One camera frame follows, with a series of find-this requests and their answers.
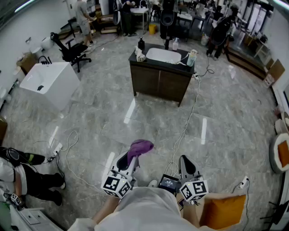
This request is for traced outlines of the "person's white shirt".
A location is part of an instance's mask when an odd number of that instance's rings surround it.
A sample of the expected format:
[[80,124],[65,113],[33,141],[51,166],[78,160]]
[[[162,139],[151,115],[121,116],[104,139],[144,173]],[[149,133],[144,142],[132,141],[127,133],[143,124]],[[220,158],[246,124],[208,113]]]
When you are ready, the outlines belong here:
[[115,211],[95,224],[92,218],[77,218],[68,231],[200,231],[183,218],[175,196],[152,187],[129,192]]

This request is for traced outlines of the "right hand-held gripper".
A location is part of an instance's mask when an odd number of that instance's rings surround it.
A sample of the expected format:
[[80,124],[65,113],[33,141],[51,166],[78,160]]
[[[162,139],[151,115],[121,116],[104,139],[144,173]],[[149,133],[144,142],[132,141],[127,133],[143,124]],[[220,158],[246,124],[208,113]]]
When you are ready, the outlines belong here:
[[192,158],[180,156],[179,173],[182,179],[179,193],[186,202],[199,200],[209,193],[207,180],[200,176],[200,171],[199,165]]

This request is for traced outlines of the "orange cushion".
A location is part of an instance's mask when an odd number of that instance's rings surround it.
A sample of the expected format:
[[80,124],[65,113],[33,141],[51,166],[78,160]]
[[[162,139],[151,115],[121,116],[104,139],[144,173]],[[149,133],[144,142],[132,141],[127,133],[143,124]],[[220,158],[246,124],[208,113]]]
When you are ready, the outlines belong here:
[[214,230],[224,230],[241,221],[246,195],[225,198],[205,198],[200,225]]

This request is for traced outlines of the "person's right forearm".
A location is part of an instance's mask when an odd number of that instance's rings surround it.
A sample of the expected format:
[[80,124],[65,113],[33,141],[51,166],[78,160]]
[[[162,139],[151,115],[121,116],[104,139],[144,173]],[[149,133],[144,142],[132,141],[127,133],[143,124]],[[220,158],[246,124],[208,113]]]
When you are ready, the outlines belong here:
[[196,201],[183,201],[183,218],[196,228],[200,228],[199,219],[196,213]]

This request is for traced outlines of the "beige towel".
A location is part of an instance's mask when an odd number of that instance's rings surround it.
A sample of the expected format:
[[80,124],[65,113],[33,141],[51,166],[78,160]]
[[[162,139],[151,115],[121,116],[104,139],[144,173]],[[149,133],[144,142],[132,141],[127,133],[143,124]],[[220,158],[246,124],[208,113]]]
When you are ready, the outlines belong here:
[[143,62],[146,60],[146,56],[142,53],[142,50],[138,46],[135,46],[135,55],[137,62]]

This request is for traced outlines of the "person's left forearm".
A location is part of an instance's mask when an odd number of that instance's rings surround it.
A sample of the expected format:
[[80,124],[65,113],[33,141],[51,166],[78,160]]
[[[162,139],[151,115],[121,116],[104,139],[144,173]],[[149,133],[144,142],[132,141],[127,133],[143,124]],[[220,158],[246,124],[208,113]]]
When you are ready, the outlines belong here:
[[99,224],[104,218],[112,214],[120,202],[119,198],[108,196],[103,207],[92,218],[95,224]]

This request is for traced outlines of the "black screen device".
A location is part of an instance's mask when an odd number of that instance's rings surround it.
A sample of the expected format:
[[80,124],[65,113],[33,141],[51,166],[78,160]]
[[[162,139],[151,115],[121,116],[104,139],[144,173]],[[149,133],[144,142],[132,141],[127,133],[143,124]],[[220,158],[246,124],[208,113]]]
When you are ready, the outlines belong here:
[[172,194],[176,194],[179,188],[179,179],[163,174],[158,184],[158,188],[164,189]]

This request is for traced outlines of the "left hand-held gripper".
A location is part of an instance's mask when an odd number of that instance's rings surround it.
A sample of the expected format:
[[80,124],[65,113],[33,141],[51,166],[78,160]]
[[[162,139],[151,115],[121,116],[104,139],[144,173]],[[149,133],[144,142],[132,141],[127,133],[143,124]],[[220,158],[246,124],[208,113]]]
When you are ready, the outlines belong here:
[[[109,171],[101,184],[101,189],[107,195],[119,199],[123,199],[129,190],[133,189],[135,184],[133,174],[138,167],[138,156],[133,156],[129,164],[127,153],[128,151],[124,151],[113,160],[112,169],[114,171]],[[120,171],[125,170],[126,174],[120,173]]]

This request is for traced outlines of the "white sink basin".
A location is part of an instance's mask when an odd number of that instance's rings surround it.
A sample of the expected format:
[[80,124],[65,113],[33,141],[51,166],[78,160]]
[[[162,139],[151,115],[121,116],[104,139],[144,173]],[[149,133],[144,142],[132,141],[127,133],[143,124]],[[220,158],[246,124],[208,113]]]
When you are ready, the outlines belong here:
[[177,52],[163,50],[159,48],[150,48],[146,54],[146,57],[147,59],[161,61],[170,64],[176,64],[182,58],[181,54]]

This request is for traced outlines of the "white boxy appliance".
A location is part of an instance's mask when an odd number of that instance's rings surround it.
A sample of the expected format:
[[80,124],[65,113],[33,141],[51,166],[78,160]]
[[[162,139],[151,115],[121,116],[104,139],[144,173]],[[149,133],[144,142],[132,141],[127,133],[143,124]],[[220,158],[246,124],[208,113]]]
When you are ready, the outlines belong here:
[[63,231],[42,212],[42,208],[19,211],[10,205],[10,216],[11,227],[15,231]]

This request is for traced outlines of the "dark wooden sink cabinet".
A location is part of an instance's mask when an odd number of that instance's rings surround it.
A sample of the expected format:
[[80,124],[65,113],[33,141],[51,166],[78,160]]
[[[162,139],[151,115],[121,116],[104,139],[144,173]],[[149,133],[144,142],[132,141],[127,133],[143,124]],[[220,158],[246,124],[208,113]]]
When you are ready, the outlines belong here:
[[151,69],[157,69],[159,71],[167,71],[170,73],[175,73],[183,76],[187,76],[192,78],[193,74],[195,74],[194,67],[189,67],[187,65],[182,65],[182,64],[170,64],[170,63],[165,63],[161,61],[155,61],[151,59],[146,59],[143,62],[137,62],[136,60],[136,55],[133,52],[129,59],[128,59],[130,66],[131,65],[136,65],[136,66],[141,66],[141,67],[146,67],[146,68],[151,68]]

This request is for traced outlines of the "cardboard sheets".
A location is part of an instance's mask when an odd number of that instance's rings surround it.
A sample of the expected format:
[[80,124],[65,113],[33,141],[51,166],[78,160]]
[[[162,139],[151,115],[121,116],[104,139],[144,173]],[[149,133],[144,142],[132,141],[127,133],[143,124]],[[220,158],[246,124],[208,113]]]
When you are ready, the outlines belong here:
[[266,73],[266,77],[264,79],[265,86],[267,88],[271,87],[285,72],[285,68],[280,62],[279,59],[277,59],[269,68],[269,70]]

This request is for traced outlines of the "black office chair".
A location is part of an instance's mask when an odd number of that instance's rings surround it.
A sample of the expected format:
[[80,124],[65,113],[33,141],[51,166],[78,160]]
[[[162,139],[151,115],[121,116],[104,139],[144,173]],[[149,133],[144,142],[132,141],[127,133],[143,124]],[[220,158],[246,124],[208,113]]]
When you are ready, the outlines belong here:
[[51,32],[50,39],[55,42],[62,52],[62,59],[65,62],[69,62],[71,66],[77,64],[77,72],[80,72],[79,63],[81,61],[92,62],[91,58],[87,58],[85,54],[85,50],[88,48],[87,45],[84,45],[84,42],[76,43],[71,46],[71,42],[74,40],[73,38],[68,40],[65,45],[60,41],[59,35],[57,33]]

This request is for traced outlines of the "round white pet bed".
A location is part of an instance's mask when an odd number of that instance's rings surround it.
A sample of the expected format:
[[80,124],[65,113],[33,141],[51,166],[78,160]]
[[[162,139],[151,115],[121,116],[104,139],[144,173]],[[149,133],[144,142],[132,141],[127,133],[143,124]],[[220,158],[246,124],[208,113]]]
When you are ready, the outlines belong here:
[[276,174],[289,170],[289,134],[282,133],[270,142],[270,165]]

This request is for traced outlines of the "black bathtub faucet set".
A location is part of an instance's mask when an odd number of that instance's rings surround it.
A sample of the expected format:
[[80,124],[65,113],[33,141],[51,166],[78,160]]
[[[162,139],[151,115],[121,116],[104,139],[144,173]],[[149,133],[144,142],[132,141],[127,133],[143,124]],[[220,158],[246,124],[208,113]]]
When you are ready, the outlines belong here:
[[38,61],[37,61],[39,64],[42,64],[42,65],[50,65],[52,64],[52,61],[50,59],[50,57],[48,56],[45,56],[45,55],[42,55],[38,58]]

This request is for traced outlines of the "low wooden platform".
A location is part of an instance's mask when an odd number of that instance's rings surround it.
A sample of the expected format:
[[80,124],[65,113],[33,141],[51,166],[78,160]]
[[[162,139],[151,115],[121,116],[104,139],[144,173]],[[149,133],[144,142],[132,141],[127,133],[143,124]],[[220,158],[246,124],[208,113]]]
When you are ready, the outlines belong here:
[[250,55],[246,55],[245,53],[232,49],[229,46],[225,48],[225,54],[230,63],[243,68],[259,79],[263,80],[266,77],[267,71],[265,66]]

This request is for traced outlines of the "purple cloth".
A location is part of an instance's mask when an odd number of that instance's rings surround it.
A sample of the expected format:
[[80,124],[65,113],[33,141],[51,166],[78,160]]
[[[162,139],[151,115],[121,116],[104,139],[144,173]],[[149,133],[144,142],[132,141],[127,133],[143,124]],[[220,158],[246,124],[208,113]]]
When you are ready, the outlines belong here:
[[127,152],[127,163],[131,164],[133,157],[139,157],[142,154],[148,153],[154,147],[154,144],[149,140],[138,139],[135,140]]

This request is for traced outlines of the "large cardboard box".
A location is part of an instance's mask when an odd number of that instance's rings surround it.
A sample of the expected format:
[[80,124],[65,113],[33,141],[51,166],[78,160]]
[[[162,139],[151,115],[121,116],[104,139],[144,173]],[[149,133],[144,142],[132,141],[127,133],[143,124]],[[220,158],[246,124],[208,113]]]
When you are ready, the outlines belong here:
[[37,63],[36,57],[31,52],[23,53],[23,55],[18,58],[16,65],[21,68],[25,75],[31,70],[31,68]]

